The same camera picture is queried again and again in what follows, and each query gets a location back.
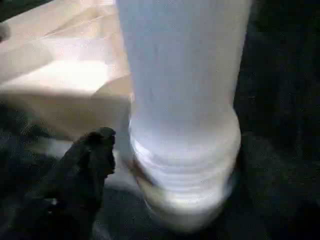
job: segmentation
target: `beige surface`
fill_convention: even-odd
[[[127,58],[108,4],[54,0],[6,23],[13,30],[0,44],[1,96],[66,139],[119,129],[129,107]]]

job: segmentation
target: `white plastic bottle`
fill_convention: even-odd
[[[117,0],[134,90],[130,139],[151,211],[191,232],[220,211],[240,147],[233,99],[250,0]]]

